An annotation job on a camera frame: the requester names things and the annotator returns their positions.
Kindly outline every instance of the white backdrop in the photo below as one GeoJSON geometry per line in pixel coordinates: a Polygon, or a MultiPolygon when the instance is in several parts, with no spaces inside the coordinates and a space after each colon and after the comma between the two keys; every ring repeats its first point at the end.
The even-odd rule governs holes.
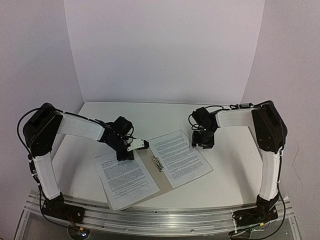
{"type": "Polygon", "coordinates": [[[241,101],[264,0],[64,3],[85,101],[241,101]]]}

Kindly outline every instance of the black cable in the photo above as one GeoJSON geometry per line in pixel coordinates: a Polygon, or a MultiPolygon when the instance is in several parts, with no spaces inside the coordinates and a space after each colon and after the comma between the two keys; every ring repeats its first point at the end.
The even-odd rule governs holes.
{"type": "Polygon", "coordinates": [[[131,144],[131,143],[134,141],[134,139],[136,139],[136,138],[133,136],[134,132],[135,132],[135,128],[134,128],[134,126],[132,125],[132,132],[131,132],[131,133],[128,133],[127,135],[124,136],[124,140],[125,140],[125,141],[131,139],[131,142],[128,142],[128,144],[131,144]]]}
{"type": "Polygon", "coordinates": [[[268,225],[264,228],[266,230],[270,226],[270,221],[268,221],[268,225]]]}
{"type": "Polygon", "coordinates": [[[198,127],[199,124],[198,123],[195,123],[195,124],[192,124],[191,123],[191,120],[190,120],[190,117],[192,116],[192,113],[188,116],[188,121],[189,121],[189,124],[191,125],[191,129],[192,130],[200,130],[200,128],[198,127]]]}
{"type": "Polygon", "coordinates": [[[214,108],[214,107],[225,109],[225,107],[224,107],[224,106],[221,106],[221,105],[210,105],[210,106],[205,106],[204,108],[205,108],[205,109],[208,109],[208,108],[214,108]]]}
{"type": "Polygon", "coordinates": [[[253,107],[255,107],[255,108],[256,108],[256,107],[261,107],[262,105],[267,104],[267,103],[270,103],[270,100],[260,102],[260,103],[258,103],[258,104],[256,104],[256,105],[253,105],[253,107]]]}

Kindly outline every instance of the wire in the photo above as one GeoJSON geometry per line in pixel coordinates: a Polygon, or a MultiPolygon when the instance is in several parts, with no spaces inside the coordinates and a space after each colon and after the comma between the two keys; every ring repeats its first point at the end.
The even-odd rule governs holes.
{"type": "MultiPolygon", "coordinates": [[[[223,106],[221,106],[221,105],[210,105],[210,106],[205,106],[204,108],[205,109],[208,109],[208,108],[222,108],[222,109],[225,109],[223,106]]],[[[190,117],[192,116],[192,113],[188,116],[188,122],[189,122],[189,124],[191,125],[191,129],[192,130],[194,130],[194,131],[198,131],[198,130],[200,130],[201,128],[200,128],[200,125],[198,124],[198,123],[195,123],[195,124],[193,124],[192,122],[191,122],[191,120],[190,120],[190,117]]]]}
{"type": "Polygon", "coordinates": [[[266,230],[270,226],[270,221],[268,221],[268,225],[264,228],[266,230]]]}
{"type": "Polygon", "coordinates": [[[127,141],[127,140],[129,140],[129,139],[132,139],[131,142],[128,142],[128,144],[131,144],[131,143],[134,141],[134,139],[136,139],[135,137],[133,137],[134,132],[135,132],[135,128],[134,128],[134,126],[132,125],[132,132],[131,132],[131,133],[128,133],[127,135],[124,136],[124,140],[125,140],[125,141],[127,141]]]}
{"type": "Polygon", "coordinates": [[[71,215],[69,216],[69,214],[67,216],[68,216],[69,222],[72,224],[72,226],[77,228],[76,224],[74,223],[74,220],[72,219],[72,216],[71,215]]]}
{"type": "Polygon", "coordinates": [[[254,226],[248,227],[248,228],[240,229],[239,231],[242,231],[241,233],[235,233],[235,231],[233,231],[233,233],[232,233],[231,235],[229,235],[229,238],[239,236],[239,235],[241,235],[241,234],[244,234],[245,232],[248,232],[248,230],[252,230],[253,228],[255,228],[255,227],[259,227],[259,226],[260,226],[260,223],[259,223],[259,224],[257,224],[257,225],[254,225],[254,226]]]}
{"type": "Polygon", "coordinates": [[[205,106],[204,108],[205,108],[205,109],[208,109],[208,108],[214,108],[214,107],[225,109],[225,107],[224,107],[224,106],[221,106],[221,105],[210,105],[210,106],[205,106]]]}

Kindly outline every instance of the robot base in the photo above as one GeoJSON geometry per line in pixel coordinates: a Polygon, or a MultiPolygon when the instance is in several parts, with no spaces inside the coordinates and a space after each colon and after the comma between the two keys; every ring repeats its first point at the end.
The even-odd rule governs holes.
{"type": "Polygon", "coordinates": [[[237,226],[244,227],[276,220],[278,218],[278,212],[274,206],[269,212],[266,213],[264,217],[261,217],[257,211],[257,208],[255,207],[236,211],[233,214],[233,218],[235,219],[237,226]]]}
{"type": "Polygon", "coordinates": [[[41,211],[49,217],[80,224],[84,218],[85,209],[80,206],[65,204],[64,201],[62,193],[54,199],[46,199],[41,207],[41,211]]]}

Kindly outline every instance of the white wall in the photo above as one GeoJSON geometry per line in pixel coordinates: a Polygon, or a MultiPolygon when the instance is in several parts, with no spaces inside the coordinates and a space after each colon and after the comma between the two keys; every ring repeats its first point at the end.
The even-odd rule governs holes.
{"type": "Polygon", "coordinates": [[[37,189],[16,134],[17,122],[44,102],[73,112],[83,103],[64,2],[1,1],[0,237],[6,240],[14,236],[31,188],[37,189]]]}
{"type": "Polygon", "coordinates": [[[281,184],[302,237],[319,239],[320,1],[265,2],[242,102],[275,102],[288,127],[281,184]]]}
{"type": "Polygon", "coordinates": [[[241,101],[264,0],[64,3],[85,101],[241,101]]]}

